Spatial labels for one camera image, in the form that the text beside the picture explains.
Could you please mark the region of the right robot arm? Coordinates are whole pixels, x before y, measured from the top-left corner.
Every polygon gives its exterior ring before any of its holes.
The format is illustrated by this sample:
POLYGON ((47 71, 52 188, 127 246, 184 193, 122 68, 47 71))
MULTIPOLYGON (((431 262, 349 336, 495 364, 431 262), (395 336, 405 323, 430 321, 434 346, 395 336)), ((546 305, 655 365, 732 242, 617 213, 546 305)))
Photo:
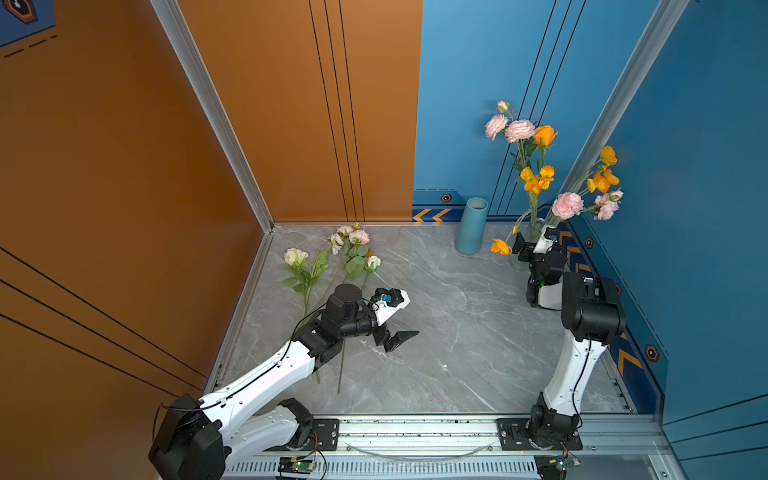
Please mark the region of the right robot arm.
POLYGON ((565 270, 557 231, 547 227, 537 242, 517 232, 512 252, 529 265, 526 299, 533 307, 557 310, 565 330, 555 372, 531 408, 525 426, 529 442, 545 450, 577 443, 583 424, 582 398, 607 347, 626 328, 616 282, 589 279, 565 270))

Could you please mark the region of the orange rose flower stem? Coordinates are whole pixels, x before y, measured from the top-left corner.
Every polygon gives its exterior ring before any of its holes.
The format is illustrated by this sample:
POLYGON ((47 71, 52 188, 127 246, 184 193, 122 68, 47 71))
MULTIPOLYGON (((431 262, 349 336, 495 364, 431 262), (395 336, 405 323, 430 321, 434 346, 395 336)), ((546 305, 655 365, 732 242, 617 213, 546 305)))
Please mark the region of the orange rose flower stem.
POLYGON ((558 133, 549 125, 535 128, 534 141, 537 149, 531 156, 531 166, 519 171, 514 161, 514 169, 519 172, 519 180, 523 183, 529 200, 529 210, 538 216, 539 197, 543 191, 550 188, 556 175, 555 169, 547 164, 547 153, 558 133))

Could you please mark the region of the teal ceramic vase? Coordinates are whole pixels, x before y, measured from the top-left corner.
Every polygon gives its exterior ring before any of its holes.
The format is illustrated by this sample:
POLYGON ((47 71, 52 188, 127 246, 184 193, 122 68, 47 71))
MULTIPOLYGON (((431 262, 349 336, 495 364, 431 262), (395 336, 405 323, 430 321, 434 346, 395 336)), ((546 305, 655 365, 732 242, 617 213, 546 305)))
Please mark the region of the teal ceramic vase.
POLYGON ((469 198, 463 209, 455 239, 455 248, 465 255, 479 252, 487 219, 489 203, 481 197, 469 198))

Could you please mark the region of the pink ranunculus flower stem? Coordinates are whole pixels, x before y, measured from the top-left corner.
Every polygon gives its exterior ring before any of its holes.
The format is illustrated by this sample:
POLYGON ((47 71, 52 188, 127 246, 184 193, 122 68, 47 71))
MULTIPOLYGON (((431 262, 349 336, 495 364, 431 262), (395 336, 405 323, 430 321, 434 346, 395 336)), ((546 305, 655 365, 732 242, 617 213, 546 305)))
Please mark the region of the pink ranunculus flower stem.
POLYGON ((598 221, 610 220, 620 209, 624 192, 621 189, 598 195, 589 205, 581 195, 568 192, 559 195, 554 201, 551 213, 545 224, 555 226, 565 220, 582 214, 591 214, 598 221))

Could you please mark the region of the pink white lisianthus stem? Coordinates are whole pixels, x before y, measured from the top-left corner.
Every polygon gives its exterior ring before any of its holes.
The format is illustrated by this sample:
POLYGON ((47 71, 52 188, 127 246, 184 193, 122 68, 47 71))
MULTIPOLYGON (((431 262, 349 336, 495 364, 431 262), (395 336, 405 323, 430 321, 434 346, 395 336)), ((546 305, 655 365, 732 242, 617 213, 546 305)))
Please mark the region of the pink white lisianthus stem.
POLYGON ((509 102, 500 100, 496 104, 498 113, 493 115, 484 126, 484 134, 490 140, 503 136, 517 148, 515 165, 519 171, 531 166, 531 156, 537 147, 534 141, 535 130, 530 120, 515 118, 509 102))

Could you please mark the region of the white rose flower stem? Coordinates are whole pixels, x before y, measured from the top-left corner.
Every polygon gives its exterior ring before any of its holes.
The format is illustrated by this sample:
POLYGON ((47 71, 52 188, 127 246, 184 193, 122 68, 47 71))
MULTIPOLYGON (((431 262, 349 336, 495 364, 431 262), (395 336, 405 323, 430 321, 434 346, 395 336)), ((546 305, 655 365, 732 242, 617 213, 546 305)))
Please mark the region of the white rose flower stem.
POLYGON ((290 275, 282 283, 302 296, 303 314, 294 330, 297 333, 325 306, 325 302, 322 302, 310 309, 310 300, 313 288, 329 269, 329 248, 320 249, 313 261, 310 260, 308 252, 299 248, 288 248, 283 259, 283 268, 290 275))

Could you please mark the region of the pink rose bud stem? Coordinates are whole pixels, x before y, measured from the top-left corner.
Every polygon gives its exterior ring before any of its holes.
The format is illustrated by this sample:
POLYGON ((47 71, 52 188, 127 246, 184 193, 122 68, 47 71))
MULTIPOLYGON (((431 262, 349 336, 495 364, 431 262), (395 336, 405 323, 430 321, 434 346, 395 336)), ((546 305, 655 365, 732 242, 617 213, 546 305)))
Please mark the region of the pink rose bud stem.
POLYGON ((366 282, 371 273, 375 273, 381 265, 381 259, 376 256, 370 246, 371 237, 359 223, 342 225, 329 237, 331 253, 343 254, 340 266, 334 276, 345 272, 342 282, 355 280, 361 276, 366 282))

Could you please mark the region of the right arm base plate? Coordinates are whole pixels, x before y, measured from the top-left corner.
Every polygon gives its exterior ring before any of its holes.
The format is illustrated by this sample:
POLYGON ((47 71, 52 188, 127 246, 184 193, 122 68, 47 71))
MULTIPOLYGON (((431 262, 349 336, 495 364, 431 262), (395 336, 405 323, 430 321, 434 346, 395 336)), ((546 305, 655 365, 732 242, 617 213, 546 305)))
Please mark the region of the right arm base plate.
POLYGON ((566 436, 560 433, 530 432, 529 420, 504 417, 496 420, 497 436, 503 451, 581 451, 584 446, 578 433, 566 436))

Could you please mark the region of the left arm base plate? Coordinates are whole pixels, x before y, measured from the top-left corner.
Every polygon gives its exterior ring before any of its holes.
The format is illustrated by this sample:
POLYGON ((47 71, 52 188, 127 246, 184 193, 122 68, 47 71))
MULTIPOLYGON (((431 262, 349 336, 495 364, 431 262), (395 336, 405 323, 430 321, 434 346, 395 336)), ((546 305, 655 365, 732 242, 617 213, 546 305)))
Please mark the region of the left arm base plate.
POLYGON ((336 451, 339 440, 340 421, 338 418, 315 418, 312 424, 301 424, 298 432, 286 444, 274 446, 267 452, 313 451, 323 453, 336 451))

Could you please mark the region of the clear ribbed glass vase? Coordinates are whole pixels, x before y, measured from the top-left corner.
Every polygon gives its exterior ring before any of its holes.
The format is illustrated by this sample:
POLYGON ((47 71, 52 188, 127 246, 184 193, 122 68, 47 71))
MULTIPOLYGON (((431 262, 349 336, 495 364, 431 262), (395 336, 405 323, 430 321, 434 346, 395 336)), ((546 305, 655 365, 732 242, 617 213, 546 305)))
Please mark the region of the clear ribbed glass vase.
POLYGON ((532 211, 526 211, 526 214, 526 219, 521 223, 521 234, 529 243, 537 243, 548 228, 556 229, 562 221, 560 217, 553 214, 549 214, 546 218, 538 217, 532 211))

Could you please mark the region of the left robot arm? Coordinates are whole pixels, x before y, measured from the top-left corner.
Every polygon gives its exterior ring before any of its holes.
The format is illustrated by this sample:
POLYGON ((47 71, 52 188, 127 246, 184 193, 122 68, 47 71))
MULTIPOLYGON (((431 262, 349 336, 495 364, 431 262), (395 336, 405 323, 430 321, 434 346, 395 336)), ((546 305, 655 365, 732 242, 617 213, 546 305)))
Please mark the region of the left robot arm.
POLYGON ((265 362, 199 399, 178 397, 156 420, 148 458, 163 479, 220 479, 246 457, 282 447, 312 447, 313 415, 296 399, 262 409, 283 391, 336 357, 347 339, 373 338, 391 352, 415 337, 387 322, 410 303, 406 291, 378 288, 370 299, 352 284, 299 321, 289 340, 265 362))

